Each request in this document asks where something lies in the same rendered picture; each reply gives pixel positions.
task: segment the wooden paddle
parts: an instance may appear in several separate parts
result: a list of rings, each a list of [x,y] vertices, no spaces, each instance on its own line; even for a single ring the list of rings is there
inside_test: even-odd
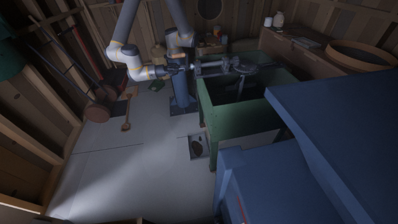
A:
[[[131,93],[127,95],[127,111],[126,111],[126,122],[122,125],[121,132],[128,132],[131,128],[131,124],[129,123],[129,110],[130,110],[130,99],[133,96]]]

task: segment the beige jug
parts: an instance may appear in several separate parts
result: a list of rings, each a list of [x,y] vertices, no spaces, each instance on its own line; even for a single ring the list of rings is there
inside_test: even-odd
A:
[[[283,16],[284,12],[276,11],[277,14],[274,16],[274,20],[272,21],[273,27],[283,27],[285,23],[285,17]]]

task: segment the white cup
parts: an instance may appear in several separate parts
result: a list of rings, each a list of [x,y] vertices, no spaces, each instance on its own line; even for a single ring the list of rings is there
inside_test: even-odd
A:
[[[272,26],[272,19],[273,19],[273,18],[271,18],[271,17],[265,18],[264,26],[265,26],[265,27],[271,27],[271,26]]]

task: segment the floor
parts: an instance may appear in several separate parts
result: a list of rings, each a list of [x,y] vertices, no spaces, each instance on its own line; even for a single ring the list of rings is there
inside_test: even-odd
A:
[[[188,134],[203,132],[199,114],[169,116],[171,81],[158,93],[139,82],[131,99],[131,130],[125,116],[103,124],[87,121],[46,215],[74,224],[136,217],[156,224],[213,223],[216,175],[209,158],[190,161]],[[220,142],[248,149],[272,142],[278,130]]]

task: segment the red stripe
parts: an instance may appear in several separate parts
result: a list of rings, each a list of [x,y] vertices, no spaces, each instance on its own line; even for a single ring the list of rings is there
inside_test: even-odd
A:
[[[243,215],[243,220],[245,221],[245,224],[247,224],[245,214],[243,213],[242,205],[240,204],[239,196],[236,196],[236,197],[238,198],[240,211],[242,212],[242,215]]]

